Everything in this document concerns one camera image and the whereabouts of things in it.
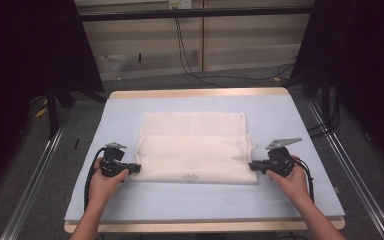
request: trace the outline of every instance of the metal bar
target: metal bar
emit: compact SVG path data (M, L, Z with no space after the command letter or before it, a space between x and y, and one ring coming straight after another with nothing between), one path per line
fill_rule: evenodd
M26 220L30 207L33 204L34 197L39 189L42 178L45 175L46 169L48 168L48 165L55 152L55 149L58 146L59 140L62 136L62 132L68 120L69 112L70 109L65 110L58 131L55 133L52 139L48 140L48 144L46 145L46 148L32 175L32 178L30 179L30 182L27 185L27 188L24 191L23 196L21 197L20 202L17 205L17 208L13 212L10 220L8 221L7 226L5 227L5 230L1 235L1 240L17 239L21 227L23 226L24 221Z
M354 164L352 163L350 157L346 153L336 134L334 132L329 132L326 125L324 125L319 105L312 101L309 101L309 104L316 120L326 132L326 138L329 141L329 144L331 145L333 151L335 152L339 163L347 174L348 179L353 185L354 190L356 191L361 202L366 208L367 213L369 214L380 235L382 236L382 239L384 239L384 212L382 208L379 206L376 199L373 197L373 195L367 188L366 184L364 183L363 179L361 178L360 174L358 173L357 169L355 168Z
M205 8L180 10L151 10L134 12L96 12L79 15L28 16L30 20L59 21L114 21L164 18L227 17L256 15L289 15L310 13L334 13L343 11L336 6L292 6L292 7L255 7L255 8Z

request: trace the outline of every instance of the finger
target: finger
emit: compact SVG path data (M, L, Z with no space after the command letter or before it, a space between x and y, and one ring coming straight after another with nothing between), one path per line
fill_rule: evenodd
M291 155L291 157L292 157L294 160L301 161L301 159L300 159L298 156Z
M122 182L129 175L129 169L124 169L121 173L117 174L114 178L117 179L118 182Z
M277 182L277 183L280 181L280 179L283 178L283 177L280 176L279 174L277 174L277 173L275 173L275 172L272 172L272 171L270 171L270 170L267 170L267 171L266 171L266 175L267 175L271 180L273 180L273 181L275 181L275 182Z
M97 169L101 166L101 161L104 159L103 157L99 157L96 159L95 164L93 165L93 168Z

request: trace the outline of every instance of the table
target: table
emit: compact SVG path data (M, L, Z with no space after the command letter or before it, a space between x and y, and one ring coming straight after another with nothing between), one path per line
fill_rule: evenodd
M263 151L263 144L268 144L274 138L301 137L301 142L288 146L288 149L304 159L312 170L316 205L336 228L344 227L345 214L342 206L287 90L231 88L112 93L73 191L65 217L64 227L67 232L74 231L83 213L82 187L96 151L103 144L116 140L131 149L126 150L125 159L133 159L137 141L135 136L138 135L143 113L180 110L243 111L253 144L261 145L261 151L252 153L256 159L264 158L266 151ZM299 213L280 189L262 174L259 174L256 185L128 181L122 185L107 205L99 232L179 233L306 229Z

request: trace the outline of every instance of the wall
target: wall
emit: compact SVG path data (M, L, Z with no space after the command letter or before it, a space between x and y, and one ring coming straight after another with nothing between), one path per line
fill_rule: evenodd
M80 13L168 9L168 1L76 3ZM193 8L312 4L312 0L192 1ZM192 70L211 71L294 62L307 21L307 14L185 18L180 27ZM174 19L85 22L84 28L103 80L183 72Z

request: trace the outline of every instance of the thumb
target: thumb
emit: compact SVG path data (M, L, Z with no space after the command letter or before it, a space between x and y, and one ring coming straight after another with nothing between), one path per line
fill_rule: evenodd
M273 171L270 171L270 170L267 170L266 171L266 175L273 181L279 183L279 181L283 178L282 176L280 176L279 174L273 172Z

